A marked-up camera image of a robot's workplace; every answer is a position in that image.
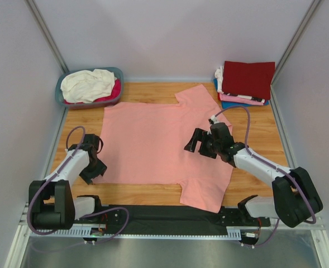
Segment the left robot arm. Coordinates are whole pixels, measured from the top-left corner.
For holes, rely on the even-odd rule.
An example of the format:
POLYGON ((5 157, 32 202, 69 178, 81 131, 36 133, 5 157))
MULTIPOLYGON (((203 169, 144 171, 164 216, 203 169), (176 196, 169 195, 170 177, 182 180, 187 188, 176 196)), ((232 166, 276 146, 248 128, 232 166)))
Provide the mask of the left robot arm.
POLYGON ((90 224, 102 220, 99 197, 83 195, 73 199, 71 186, 78 177, 87 184, 102 176, 107 166, 98 158, 103 141, 95 134, 85 134, 80 145, 71 145, 58 168, 43 180, 34 180, 28 189, 27 223, 32 231, 49 233, 71 229, 84 217, 90 224))

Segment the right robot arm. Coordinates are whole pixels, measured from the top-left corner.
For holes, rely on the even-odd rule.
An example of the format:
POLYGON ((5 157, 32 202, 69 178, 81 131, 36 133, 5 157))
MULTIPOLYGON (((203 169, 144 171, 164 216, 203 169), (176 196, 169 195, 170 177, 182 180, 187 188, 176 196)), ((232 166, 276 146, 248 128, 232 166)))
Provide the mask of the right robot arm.
POLYGON ((258 217, 269 217, 294 228, 303 222, 314 224, 316 214, 323 209, 306 169, 284 167, 258 155, 246 143, 236 142, 225 123, 214 123, 209 131, 196 128, 184 150, 198 151, 212 159, 219 156, 223 162, 245 170, 272 188, 272 198, 252 196, 240 203, 243 207, 238 209, 237 219, 243 225, 252 224, 258 217))

